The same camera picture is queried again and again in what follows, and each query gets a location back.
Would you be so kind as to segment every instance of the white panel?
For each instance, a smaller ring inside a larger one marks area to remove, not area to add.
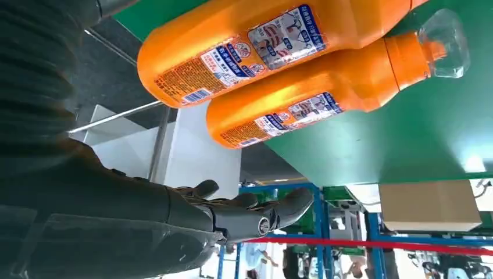
[[[178,111],[164,184],[195,186],[213,179],[220,187],[213,198],[233,198],[238,195],[241,150],[226,149],[212,140],[205,123],[208,105]]]
[[[101,105],[96,105],[96,107],[94,108],[94,112],[92,113],[91,122],[109,117],[114,114],[115,113],[111,110]],[[92,146],[144,130],[144,127],[137,125],[124,117],[121,117],[87,130],[87,133],[84,137],[84,143]]]
[[[127,135],[101,144],[93,145],[94,152],[103,165],[109,169],[117,169],[129,177],[147,178],[151,164],[152,151],[158,128]],[[161,162],[166,161],[169,144],[173,135],[174,123],[167,125]]]

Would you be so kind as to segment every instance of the plastic bottle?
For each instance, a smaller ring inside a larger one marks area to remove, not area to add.
[[[196,105],[281,69],[381,38],[427,0],[210,0],[154,30],[138,55],[144,87]]]
[[[371,112],[431,76],[459,78],[469,63],[457,15],[439,10],[418,33],[324,55],[213,99],[208,130],[242,148],[348,110]]]

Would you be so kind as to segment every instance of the blue label stripe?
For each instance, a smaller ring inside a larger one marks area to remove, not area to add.
[[[336,113],[341,113],[342,109],[337,103],[335,102],[334,98],[332,98],[332,95],[330,93],[325,92],[324,94],[325,100],[327,103],[331,106],[332,110],[335,111]]]
[[[238,64],[236,64],[236,61],[234,60],[233,57],[231,57],[230,53],[228,52],[228,50],[223,47],[223,46],[218,46],[216,48],[217,52],[219,53],[219,55],[223,58],[224,62],[226,63],[226,65],[228,65],[228,67],[231,69],[231,71],[238,77],[248,77],[247,74],[245,74],[245,72],[243,72],[241,70],[241,68],[238,66]]]
[[[234,60],[236,62],[241,63],[241,58],[238,55],[238,52],[236,52],[236,49],[234,49],[233,45],[227,44],[228,50],[230,51],[231,55],[234,57]]]
[[[269,122],[271,122],[272,125],[274,125],[278,130],[282,130],[282,131],[286,131],[287,129],[281,124],[279,123],[275,118],[274,116],[272,115],[266,115],[265,116],[267,118],[267,120]]]
[[[243,69],[243,71],[244,71],[247,75],[249,75],[249,76],[251,76],[251,77],[255,77],[255,74],[254,74],[254,73],[253,73],[253,72],[252,72],[252,71],[251,71],[248,67],[246,67],[245,65],[241,66],[241,68]]]
[[[312,39],[313,44],[317,51],[322,51],[326,48],[323,39],[320,35],[319,28],[315,22],[315,18],[313,17],[312,10],[307,4],[301,5],[299,7],[301,12],[301,18],[305,24],[308,33],[310,34],[310,38]]]

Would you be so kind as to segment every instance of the green surface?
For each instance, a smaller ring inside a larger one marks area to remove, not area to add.
[[[114,16],[141,41],[149,33],[206,0],[141,0]]]
[[[143,40],[203,2],[142,0],[115,18]],[[441,8],[464,23],[471,67],[463,78],[424,81],[378,111],[347,112],[268,146],[317,186],[492,176],[493,1],[430,0],[392,33],[420,26]],[[463,166],[474,156],[486,173],[466,174]]]
[[[348,193],[346,187],[324,187],[322,189],[325,201],[352,201],[353,197]]]

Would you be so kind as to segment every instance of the red barrier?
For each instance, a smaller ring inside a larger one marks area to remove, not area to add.
[[[416,251],[429,251],[447,254],[461,254],[461,255],[485,255],[493,256],[493,251],[484,248],[466,248],[457,246],[442,246],[442,245],[430,245],[430,244],[416,244],[416,243],[404,243],[404,242],[391,242],[391,241],[356,241],[356,240],[339,240],[339,239],[324,239],[324,238],[277,238],[277,237],[264,237],[260,239],[249,240],[247,242],[277,242],[288,244],[306,244],[306,245],[322,245],[322,246],[335,246],[335,247],[375,247],[375,248],[397,248]]]

